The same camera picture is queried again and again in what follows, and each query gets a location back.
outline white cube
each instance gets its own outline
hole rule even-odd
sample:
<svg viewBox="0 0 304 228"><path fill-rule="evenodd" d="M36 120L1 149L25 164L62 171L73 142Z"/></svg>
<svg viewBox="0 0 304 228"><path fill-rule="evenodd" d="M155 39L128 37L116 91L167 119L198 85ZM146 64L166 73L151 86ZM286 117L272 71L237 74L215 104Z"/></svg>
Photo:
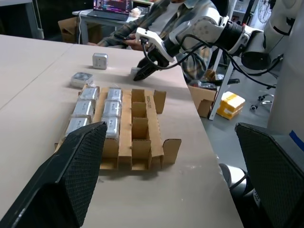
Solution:
<svg viewBox="0 0 304 228"><path fill-rule="evenodd" d="M108 66L108 55L103 53L93 54L93 67L95 69L106 70Z"/></svg>

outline laptop screen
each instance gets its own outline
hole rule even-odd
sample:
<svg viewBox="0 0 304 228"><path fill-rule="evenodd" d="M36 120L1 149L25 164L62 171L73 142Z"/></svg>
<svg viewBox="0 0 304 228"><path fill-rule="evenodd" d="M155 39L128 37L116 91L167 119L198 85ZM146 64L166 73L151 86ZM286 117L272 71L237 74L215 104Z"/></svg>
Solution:
<svg viewBox="0 0 304 228"><path fill-rule="evenodd" d="M131 0L94 0L94 10L129 14Z"/></svg>

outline laptop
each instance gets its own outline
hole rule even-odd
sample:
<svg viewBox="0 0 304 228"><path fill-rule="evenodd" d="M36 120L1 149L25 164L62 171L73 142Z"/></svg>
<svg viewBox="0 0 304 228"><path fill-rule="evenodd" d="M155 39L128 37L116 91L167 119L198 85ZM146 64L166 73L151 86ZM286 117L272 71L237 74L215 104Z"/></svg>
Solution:
<svg viewBox="0 0 304 228"><path fill-rule="evenodd" d="M94 0L91 17L127 21L131 0Z"/></svg>

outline robotic arm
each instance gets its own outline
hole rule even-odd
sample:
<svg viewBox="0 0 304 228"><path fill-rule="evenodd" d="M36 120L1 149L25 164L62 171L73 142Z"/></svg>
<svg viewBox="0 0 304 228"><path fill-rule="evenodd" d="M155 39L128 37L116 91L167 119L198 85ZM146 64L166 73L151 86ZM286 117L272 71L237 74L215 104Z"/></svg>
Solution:
<svg viewBox="0 0 304 228"><path fill-rule="evenodd" d="M167 69L178 53L186 53L201 45L199 40L209 47L218 46L233 56L241 56L242 64L253 70L267 69L278 56L273 49L282 36L287 36L298 13L302 0L277 0L265 31L239 25L220 16L215 8L206 8L193 19L180 24L166 40L156 33L138 28L136 39L153 44L146 58L138 66L134 81L147 78L156 70Z"/></svg>

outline chair wheel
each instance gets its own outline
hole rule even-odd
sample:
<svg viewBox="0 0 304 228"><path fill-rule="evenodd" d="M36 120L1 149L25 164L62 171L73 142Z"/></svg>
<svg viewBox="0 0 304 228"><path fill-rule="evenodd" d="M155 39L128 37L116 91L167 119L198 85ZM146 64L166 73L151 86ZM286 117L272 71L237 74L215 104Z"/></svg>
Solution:
<svg viewBox="0 0 304 228"><path fill-rule="evenodd" d="M258 97L258 100L259 100L259 101L264 101L264 99L265 99L265 96L259 96L259 97Z"/></svg>
<svg viewBox="0 0 304 228"><path fill-rule="evenodd" d="M251 105L250 109L251 109L251 110L256 110L256 109L257 109L257 106L253 104L253 105Z"/></svg>

